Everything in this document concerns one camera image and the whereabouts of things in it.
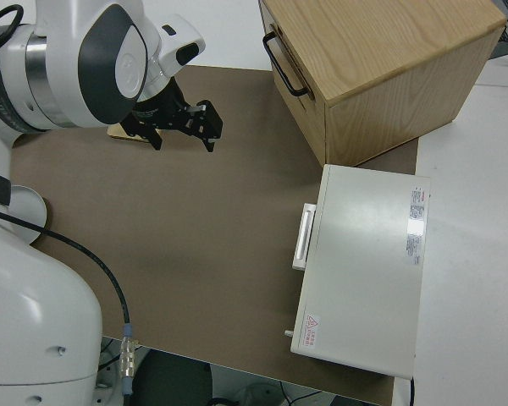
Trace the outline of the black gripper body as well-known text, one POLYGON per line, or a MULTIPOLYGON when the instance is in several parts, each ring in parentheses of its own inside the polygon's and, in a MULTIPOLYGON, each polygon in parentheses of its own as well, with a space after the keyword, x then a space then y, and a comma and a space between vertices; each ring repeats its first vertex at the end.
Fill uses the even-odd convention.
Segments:
POLYGON ((155 127, 173 127, 186 109, 186 101, 176 80, 155 96, 135 104, 132 114, 142 123, 155 127))

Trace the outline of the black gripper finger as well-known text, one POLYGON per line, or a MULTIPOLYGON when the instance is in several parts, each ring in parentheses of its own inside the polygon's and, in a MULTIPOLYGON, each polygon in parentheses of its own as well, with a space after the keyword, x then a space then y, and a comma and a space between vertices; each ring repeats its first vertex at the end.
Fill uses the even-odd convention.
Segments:
POLYGON ((195 106, 185 109, 186 133, 202 141, 208 152, 213 152, 214 144, 221 138, 223 120, 209 100, 199 101, 195 106))
POLYGON ((160 151, 163 140, 158 132, 151 126, 140 122, 133 114, 129 114, 122 120, 122 129, 129 137, 139 136, 160 151))

